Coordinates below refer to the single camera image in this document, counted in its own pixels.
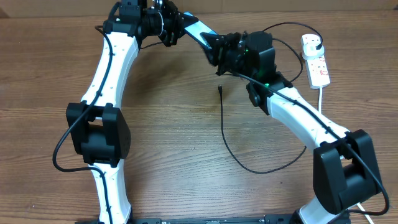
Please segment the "blue Galaxy smartphone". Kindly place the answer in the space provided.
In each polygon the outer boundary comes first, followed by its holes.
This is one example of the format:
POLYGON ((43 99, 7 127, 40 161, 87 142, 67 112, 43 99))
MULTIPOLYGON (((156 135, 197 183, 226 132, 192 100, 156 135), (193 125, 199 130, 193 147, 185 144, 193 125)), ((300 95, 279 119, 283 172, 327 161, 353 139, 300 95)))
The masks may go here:
POLYGON ((216 32, 214 30, 212 30, 210 27, 208 27, 206 24, 204 24, 200 20, 198 20, 198 22, 186 27, 184 29, 184 31, 186 34, 188 34, 191 38, 196 40, 202 46, 205 46, 205 41, 200 35, 202 32, 216 34, 216 32))

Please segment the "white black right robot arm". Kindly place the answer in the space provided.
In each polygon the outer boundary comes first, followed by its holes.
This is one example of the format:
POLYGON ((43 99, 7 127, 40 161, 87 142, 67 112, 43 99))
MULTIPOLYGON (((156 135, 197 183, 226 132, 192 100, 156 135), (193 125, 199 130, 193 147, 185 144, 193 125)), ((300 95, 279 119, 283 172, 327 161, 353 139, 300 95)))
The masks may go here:
POLYGON ((252 104, 286 125, 312 151, 315 197, 291 214, 291 223, 349 223, 358 203, 386 193, 370 135, 332 122, 302 98, 276 69, 273 36, 211 31, 199 37, 217 73, 246 79, 252 104))

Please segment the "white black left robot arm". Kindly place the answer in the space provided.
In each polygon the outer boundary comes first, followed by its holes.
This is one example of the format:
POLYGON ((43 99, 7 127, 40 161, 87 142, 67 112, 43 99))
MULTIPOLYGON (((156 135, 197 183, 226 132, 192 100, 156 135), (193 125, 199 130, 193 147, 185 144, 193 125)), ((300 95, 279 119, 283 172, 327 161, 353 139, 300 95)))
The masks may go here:
POLYGON ((118 1, 103 25, 103 49, 94 78, 79 103, 66 110, 77 154, 94 176, 100 214, 96 223, 132 223, 124 178, 131 133, 121 111, 129 71, 146 37, 157 36, 170 47, 184 34, 202 43, 210 29, 189 12, 182 13, 171 1, 118 1))

